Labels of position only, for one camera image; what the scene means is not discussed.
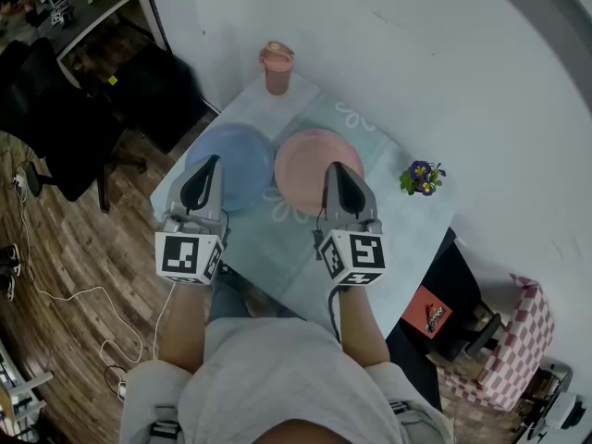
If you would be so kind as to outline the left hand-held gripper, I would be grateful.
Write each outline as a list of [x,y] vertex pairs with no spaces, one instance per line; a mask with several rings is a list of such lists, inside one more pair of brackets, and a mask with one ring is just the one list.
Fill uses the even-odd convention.
[[193,163],[172,182],[154,240],[159,277],[176,283],[212,283],[228,237],[223,194],[224,169],[215,154]]

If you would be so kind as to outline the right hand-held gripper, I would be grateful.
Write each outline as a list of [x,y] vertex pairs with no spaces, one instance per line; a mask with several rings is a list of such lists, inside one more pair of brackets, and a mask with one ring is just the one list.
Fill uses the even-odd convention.
[[317,257],[337,288],[368,286],[386,272],[376,197],[364,179],[341,162],[326,171]]

